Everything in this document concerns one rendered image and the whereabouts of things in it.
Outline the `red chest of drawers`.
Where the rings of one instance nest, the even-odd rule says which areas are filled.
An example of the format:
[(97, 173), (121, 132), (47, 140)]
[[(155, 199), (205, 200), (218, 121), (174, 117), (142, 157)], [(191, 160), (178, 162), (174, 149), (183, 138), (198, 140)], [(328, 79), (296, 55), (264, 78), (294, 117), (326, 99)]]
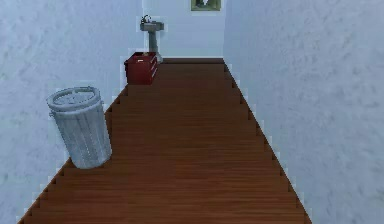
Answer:
[(151, 85), (157, 72), (155, 52), (135, 52), (124, 62), (129, 85)]

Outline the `green framed picture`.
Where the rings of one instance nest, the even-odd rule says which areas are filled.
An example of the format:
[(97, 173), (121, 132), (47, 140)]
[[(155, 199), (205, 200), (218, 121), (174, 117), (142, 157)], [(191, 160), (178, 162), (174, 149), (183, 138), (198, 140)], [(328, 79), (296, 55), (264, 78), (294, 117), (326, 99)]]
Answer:
[(192, 11), (220, 11), (221, 0), (191, 0)]

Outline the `grey metal trash can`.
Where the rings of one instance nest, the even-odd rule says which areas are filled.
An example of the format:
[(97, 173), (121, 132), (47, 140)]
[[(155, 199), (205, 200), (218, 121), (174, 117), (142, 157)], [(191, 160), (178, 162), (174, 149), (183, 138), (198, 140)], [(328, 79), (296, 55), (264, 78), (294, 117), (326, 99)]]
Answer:
[(58, 91), (47, 99), (72, 163), (79, 169), (92, 169), (111, 158), (100, 91), (91, 86)]

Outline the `grey pedestal sink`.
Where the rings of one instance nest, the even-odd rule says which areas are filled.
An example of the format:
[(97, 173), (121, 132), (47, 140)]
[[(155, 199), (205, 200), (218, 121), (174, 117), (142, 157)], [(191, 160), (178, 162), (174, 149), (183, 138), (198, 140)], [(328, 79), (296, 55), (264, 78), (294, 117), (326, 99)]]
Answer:
[(152, 21), (144, 22), (140, 24), (140, 30), (146, 31), (148, 33), (149, 39), (149, 51), (154, 52), (159, 63), (163, 62), (163, 58), (158, 51), (156, 32), (162, 31), (164, 29), (164, 24), (162, 22)]

